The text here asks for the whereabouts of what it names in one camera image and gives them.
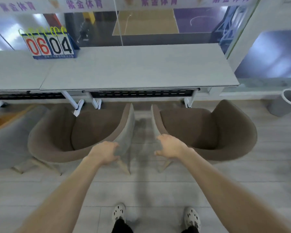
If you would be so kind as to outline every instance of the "brown seat cushion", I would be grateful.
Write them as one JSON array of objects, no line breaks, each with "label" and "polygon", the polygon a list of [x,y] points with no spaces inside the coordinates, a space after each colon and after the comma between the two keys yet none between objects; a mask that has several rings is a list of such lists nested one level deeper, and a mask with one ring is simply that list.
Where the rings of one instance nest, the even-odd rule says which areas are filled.
[{"label": "brown seat cushion", "polygon": [[74,150],[92,146],[108,137],[119,125],[123,109],[90,110],[80,113],[71,133]]},{"label": "brown seat cushion", "polygon": [[162,110],[161,117],[167,132],[186,145],[199,149],[215,149],[218,129],[209,110],[177,108]]}]

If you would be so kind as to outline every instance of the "white trash bin rim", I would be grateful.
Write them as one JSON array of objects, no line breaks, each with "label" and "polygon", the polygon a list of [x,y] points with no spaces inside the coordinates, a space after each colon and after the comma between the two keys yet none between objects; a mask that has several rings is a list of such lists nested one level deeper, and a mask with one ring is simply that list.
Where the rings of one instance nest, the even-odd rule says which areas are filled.
[{"label": "white trash bin rim", "polygon": [[288,104],[291,105],[291,101],[289,101],[286,97],[285,97],[285,92],[286,91],[291,91],[291,89],[284,89],[281,93],[281,97],[284,99],[285,102],[287,102]]}]

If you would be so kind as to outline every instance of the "black number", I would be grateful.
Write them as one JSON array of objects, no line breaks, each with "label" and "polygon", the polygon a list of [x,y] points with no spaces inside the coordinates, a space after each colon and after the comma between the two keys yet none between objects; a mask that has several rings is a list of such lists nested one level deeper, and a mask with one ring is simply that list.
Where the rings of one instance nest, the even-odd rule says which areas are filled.
[{"label": "black number", "polygon": [[71,54],[72,50],[70,48],[70,45],[69,45],[68,40],[67,40],[66,37],[64,37],[63,41],[61,42],[61,45],[63,46],[64,51],[69,51],[69,53]]},{"label": "black number", "polygon": [[[55,48],[54,48],[54,46],[53,46],[53,43],[52,43],[53,41],[56,42],[56,45],[57,45],[58,51],[55,50]],[[50,38],[49,42],[50,42],[50,46],[52,47],[53,51],[54,51],[56,54],[60,54],[60,53],[61,53],[61,48],[60,48],[60,46],[59,46],[59,44],[58,44],[58,41],[57,41],[55,38]]]}]

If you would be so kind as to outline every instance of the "person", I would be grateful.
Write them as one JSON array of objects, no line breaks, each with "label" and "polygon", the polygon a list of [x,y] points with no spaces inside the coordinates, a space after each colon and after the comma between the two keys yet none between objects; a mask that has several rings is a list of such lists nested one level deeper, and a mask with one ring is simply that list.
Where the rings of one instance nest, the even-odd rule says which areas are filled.
[{"label": "person", "polygon": [[[160,135],[163,149],[155,155],[177,158],[189,170],[221,223],[230,233],[286,233],[291,229],[271,208],[262,203],[238,183],[229,180],[182,141],[170,135]],[[38,207],[16,230],[17,233],[71,233],[78,220],[88,188],[102,165],[116,161],[117,143],[102,142],[95,145],[75,171]],[[193,208],[184,214],[186,230],[198,233],[200,219]],[[112,212],[112,233],[132,233],[126,224],[124,204]]]}]

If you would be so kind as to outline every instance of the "white table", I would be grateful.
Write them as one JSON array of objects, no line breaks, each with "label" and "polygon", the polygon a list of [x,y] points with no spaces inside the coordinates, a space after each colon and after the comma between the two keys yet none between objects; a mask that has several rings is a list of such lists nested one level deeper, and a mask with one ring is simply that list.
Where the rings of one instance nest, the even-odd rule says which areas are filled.
[{"label": "white table", "polygon": [[239,85],[218,44],[85,47],[54,62],[41,90]]},{"label": "white table", "polygon": [[0,91],[39,90],[54,63],[35,60],[29,51],[0,51]]}]

